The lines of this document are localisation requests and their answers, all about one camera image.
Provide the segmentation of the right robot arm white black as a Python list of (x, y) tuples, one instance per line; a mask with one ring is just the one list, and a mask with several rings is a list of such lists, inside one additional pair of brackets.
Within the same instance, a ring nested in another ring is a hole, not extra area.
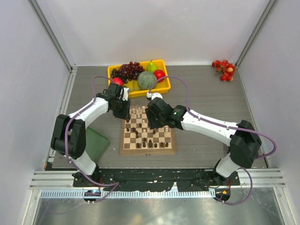
[(250, 122), (225, 122), (201, 115), (182, 105), (171, 107), (159, 93), (147, 94), (147, 99), (149, 103), (145, 111), (150, 129), (168, 126), (193, 131), (228, 146), (229, 153), (216, 163), (212, 172), (212, 178), (218, 185), (226, 183), (239, 168), (251, 168), (258, 157), (262, 141)]

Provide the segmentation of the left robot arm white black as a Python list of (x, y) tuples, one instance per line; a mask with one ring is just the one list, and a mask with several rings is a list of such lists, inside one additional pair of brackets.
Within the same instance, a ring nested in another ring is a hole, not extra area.
[(51, 149), (65, 156), (68, 163), (91, 183), (102, 186), (117, 186), (118, 183), (101, 184), (98, 165), (86, 152), (86, 128), (99, 116), (112, 111), (114, 117), (130, 119), (130, 89), (116, 83), (94, 95), (84, 107), (69, 115), (57, 116), (51, 140)]

